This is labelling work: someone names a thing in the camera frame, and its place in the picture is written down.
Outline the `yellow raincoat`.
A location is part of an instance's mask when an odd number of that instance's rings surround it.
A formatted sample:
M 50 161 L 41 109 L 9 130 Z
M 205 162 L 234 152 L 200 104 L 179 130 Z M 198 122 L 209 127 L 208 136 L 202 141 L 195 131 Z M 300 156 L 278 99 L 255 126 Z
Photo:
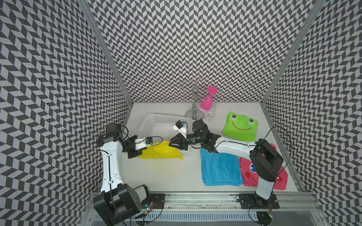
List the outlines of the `yellow raincoat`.
M 163 141 L 157 146 L 149 146 L 142 151 L 142 155 L 138 156 L 141 159 L 183 159 L 180 151 L 175 147 L 169 146 L 170 141 Z

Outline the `white plastic perforated basket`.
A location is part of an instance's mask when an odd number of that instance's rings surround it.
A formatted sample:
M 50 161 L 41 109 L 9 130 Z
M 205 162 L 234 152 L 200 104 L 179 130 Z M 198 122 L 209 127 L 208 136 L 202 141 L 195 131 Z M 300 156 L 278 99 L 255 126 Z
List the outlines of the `white plastic perforated basket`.
M 188 133 L 192 131 L 193 120 L 187 117 L 161 114 L 148 114 L 138 132 L 138 138 L 160 136 L 163 140 L 170 140 L 179 132 L 173 129 L 177 121 L 185 121 L 188 125 Z

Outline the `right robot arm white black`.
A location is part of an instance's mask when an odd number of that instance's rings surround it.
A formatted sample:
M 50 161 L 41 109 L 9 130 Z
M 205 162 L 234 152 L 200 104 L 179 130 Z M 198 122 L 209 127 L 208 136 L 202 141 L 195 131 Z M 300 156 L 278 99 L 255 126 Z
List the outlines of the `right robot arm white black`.
M 273 189 L 283 164 L 283 157 L 265 139 L 256 142 L 242 142 L 211 133 L 203 120 L 194 121 L 192 133 L 188 133 L 184 124 L 178 120 L 173 129 L 178 132 L 171 138 L 169 146 L 188 150 L 194 144 L 209 153 L 227 153 L 248 159 L 259 175 L 254 193 L 255 202 L 270 204 L 275 197 Z

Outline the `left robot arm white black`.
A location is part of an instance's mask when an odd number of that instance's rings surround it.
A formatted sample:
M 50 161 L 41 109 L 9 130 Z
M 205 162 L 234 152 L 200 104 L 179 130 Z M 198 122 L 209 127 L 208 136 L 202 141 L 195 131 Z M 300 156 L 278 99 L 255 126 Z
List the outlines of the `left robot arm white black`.
M 108 226 L 115 226 L 141 212 L 151 202 L 146 185 L 132 188 L 125 181 L 122 156 L 128 159 L 142 155 L 153 143 L 152 138 L 126 138 L 126 128 L 119 123 L 106 126 L 106 132 L 97 139 L 103 160 L 103 180 L 100 195 L 93 199 L 93 207 Z

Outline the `blue folded towel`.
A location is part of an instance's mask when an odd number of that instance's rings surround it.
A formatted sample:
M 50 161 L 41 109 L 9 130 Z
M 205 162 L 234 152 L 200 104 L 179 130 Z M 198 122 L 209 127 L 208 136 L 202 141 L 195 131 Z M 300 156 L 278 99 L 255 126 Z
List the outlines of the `blue folded towel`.
M 240 186 L 244 184 L 239 157 L 228 153 L 209 153 L 201 149 L 202 180 L 206 186 Z

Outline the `green frog raincoat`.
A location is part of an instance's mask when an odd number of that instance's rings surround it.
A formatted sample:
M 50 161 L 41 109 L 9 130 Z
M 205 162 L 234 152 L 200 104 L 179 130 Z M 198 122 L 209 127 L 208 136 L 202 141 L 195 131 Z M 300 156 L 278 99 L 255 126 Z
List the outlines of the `green frog raincoat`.
M 245 115 L 229 112 L 223 134 L 236 140 L 255 142 L 258 121 Z

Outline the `pink cartoon raincoat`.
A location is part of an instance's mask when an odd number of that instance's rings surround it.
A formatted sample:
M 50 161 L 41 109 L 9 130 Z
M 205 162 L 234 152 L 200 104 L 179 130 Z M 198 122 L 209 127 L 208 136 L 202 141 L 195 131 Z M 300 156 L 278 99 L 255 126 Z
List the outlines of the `pink cartoon raincoat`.
M 285 190 L 288 174 L 284 172 L 283 157 L 277 152 L 277 147 L 266 140 L 258 140 L 251 150 L 247 151 L 248 158 L 239 159 L 244 185 L 257 187 L 260 179 L 275 182 L 277 190 Z

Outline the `pink plastic wine glass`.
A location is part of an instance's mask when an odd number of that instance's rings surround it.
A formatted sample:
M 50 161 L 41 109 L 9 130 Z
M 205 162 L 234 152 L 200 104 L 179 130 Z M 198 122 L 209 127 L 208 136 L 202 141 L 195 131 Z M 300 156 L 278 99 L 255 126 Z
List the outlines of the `pink plastic wine glass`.
M 214 86 L 208 86 L 206 91 L 208 95 L 202 99 L 200 107 L 205 111 L 209 111 L 214 103 L 213 95 L 218 94 L 218 89 Z

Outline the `silver metal glass rack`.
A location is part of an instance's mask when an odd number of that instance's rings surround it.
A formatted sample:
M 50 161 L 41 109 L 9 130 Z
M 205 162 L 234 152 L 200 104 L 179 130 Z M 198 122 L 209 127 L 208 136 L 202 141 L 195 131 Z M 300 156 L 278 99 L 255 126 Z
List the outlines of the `silver metal glass rack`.
M 201 79 L 196 79 L 194 82 L 189 79 L 184 79 L 182 81 L 181 87 L 177 89 L 177 92 L 180 94 L 185 94 L 186 92 L 191 92 L 191 109 L 188 110 L 185 114 L 185 117 L 191 118 L 193 121 L 202 120 L 204 118 L 203 112 L 197 107 L 197 101 L 199 99 L 199 92 L 203 87 L 201 85 Z

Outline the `aluminium front rail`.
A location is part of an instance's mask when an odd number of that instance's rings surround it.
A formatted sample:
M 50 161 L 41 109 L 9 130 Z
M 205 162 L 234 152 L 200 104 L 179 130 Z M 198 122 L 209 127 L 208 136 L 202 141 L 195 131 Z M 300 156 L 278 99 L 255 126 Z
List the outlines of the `aluminium front rail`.
M 165 211 L 247 211 L 236 196 L 252 192 L 163 192 Z M 280 208 L 273 211 L 321 211 L 316 196 L 309 192 L 274 192 Z

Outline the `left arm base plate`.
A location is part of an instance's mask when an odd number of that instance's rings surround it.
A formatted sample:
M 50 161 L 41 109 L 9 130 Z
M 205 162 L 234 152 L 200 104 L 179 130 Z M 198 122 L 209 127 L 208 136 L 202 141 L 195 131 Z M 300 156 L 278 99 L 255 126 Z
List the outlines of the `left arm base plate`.
M 165 206 L 165 199 L 166 199 L 166 194 L 162 194 L 162 193 L 157 193 L 157 194 L 151 194 L 148 195 L 142 202 L 141 202 L 141 208 L 142 209 L 146 209 L 147 206 L 149 206 L 149 204 L 151 202 L 154 202 L 154 208 L 155 209 L 164 209 Z

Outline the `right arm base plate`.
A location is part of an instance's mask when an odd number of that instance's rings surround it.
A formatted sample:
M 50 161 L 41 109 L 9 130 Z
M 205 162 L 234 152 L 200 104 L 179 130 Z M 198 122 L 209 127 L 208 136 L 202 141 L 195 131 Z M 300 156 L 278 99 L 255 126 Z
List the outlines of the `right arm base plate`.
M 263 199 L 256 193 L 238 194 L 236 196 L 242 209 L 270 209 L 277 210 L 280 208 L 277 196 L 272 193 L 269 199 Z

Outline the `left aluminium corner post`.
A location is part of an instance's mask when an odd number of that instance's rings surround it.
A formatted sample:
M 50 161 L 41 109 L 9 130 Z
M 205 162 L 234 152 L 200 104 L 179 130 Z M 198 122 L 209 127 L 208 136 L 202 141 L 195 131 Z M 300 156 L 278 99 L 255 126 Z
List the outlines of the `left aluminium corner post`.
M 90 29 L 92 30 L 93 32 L 93 35 L 95 36 L 95 39 L 96 41 L 98 42 L 101 50 L 102 50 L 102 53 L 106 59 L 106 61 L 108 62 L 109 66 L 110 66 L 110 69 L 112 70 L 113 72 L 113 75 L 116 79 L 116 81 L 118 82 L 118 85 L 120 86 L 120 89 L 121 91 L 123 92 L 126 100 L 128 101 L 128 103 L 130 105 L 133 105 L 133 101 L 128 93 L 128 90 L 126 88 L 126 86 L 124 85 L 123 83 L 123 79 L 121 77 L 121 74 L 116 66 L 116 63 L 113 59 L 113 57 L 111 56 L 111 53 L 108 49 L 108 46 L 105 42 L 105 39 L 104 37 L 102 36 L 102 33 L 96 23 L 96 20 L 91 12 L 91 9 L 89 7 L 89 3 L 88 1 L 84 1 L 84 0 L 79 0 L 77 1 L 78 4 L 79 4 L 79 7 L 80 9 L 82 10 L 83 14 L 84 14 L 84 18 L 85 20 L 88 22 L 89 26 L 90 26 Z

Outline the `aluminium corner post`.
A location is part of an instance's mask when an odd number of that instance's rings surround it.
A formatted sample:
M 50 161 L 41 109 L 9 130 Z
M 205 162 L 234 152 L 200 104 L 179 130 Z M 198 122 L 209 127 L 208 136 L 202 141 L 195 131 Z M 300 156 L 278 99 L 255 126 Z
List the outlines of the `aluminium corner post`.
M 272 80 L 269 88 L 266 91 L 266 94 L 261 100 L 261 105 L 265 105 L 270 96 L 272 95 L 273 91 L 277 87 L 278 83 L 280 82 L 283 74 L 285 73 L 288 65 L 290 64 L 291 60 L 293 59 L 295 53 L 297 52 L 298 48 L 300 47 L 301 43 L 303 42 L 304 38 L 307 36 L 311 26 L 313 25 L 314 21 L 318 17 L 319 13 L 321 12 L 324 4 L 326 1 L 315 1 L 308 17 L 306 18 L 305 22 L 301 26 L 299 33 L 297 34 L 295 40 L 293 41 L 290 50 L 286 54 L 279 70 L 277 71 L 274 79 Z
M 90 26 L 90 29 L 92 30 L 93 32 L 93 35 L 95 36 L 95 39 L 96 41 L 98 42 L 101 50 L 102 50 L 102 53 L 106 59 L 106 61 L 108 62 L 109 66 L 110 66 L 110 69 L 112 70 L 113 72 L 113 75 L 116 79 L 116 81 L 118 82 L 118 85 L 120 86 L 120 89 L 121 91 L 123 92 L 126 100 L 128 101 L 128 103 L 130 105 L 133 105 L 133 101 L 128 93 L 128 90 L 126 88 L 126 86 L 124 85 L 123 83 L 123 79 L 121 77 L 121 74 L 116 66 L 116 63 L 113 59 L 113 57 L 111 56 L 111 53 L 108 49 L 108 46 L 105 42 L 105 39 L 104 37 L 102 36 L 102 33 L 96 23 L 96 20 L 91 12 L 91 9 L 89 7 L 89 3 L 88 1 L 84 1 L 84 0 L 79 0 L 77 1 L 78 4 L 79 4 L 79 7 L 80 9 L 82 10 L 83 14 L 84 14 L 84 18 L 85 20 L 88 22 L 89 26 Z

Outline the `right aluminium corner post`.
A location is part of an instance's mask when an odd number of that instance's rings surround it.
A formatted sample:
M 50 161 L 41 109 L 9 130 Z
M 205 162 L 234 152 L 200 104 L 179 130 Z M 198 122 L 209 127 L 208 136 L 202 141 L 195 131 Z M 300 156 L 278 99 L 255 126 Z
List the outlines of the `right aluminium corner post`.
M 270 96 L 272 95 L 273 91 L 277 87 L 278 83 L 280 82 L 283 74 L 285 73 L 288 65 L 290 64 L 291 60 L 293 59 L 295 53 L 297 52 L 298 48 L 300 47 L 301 43 L 303 42 L 304 38 L 307 36 L 311 26 L 313 25 L 314 21 L 318 17 L 319 13 L 321 12 L 324 4 L 326 1 L 315 1 L 308 17 L 306 18 L 305 22 L 301 26 L 299 33 L 297 34 L 295 40 L 293 41 L 290 50 L 286 54 L 279 70 L 277 71 L 274 79 L 272 80 L 269 88 L 266 91 L 266 94 L 261 100 L 261 105 L 265 105 Z

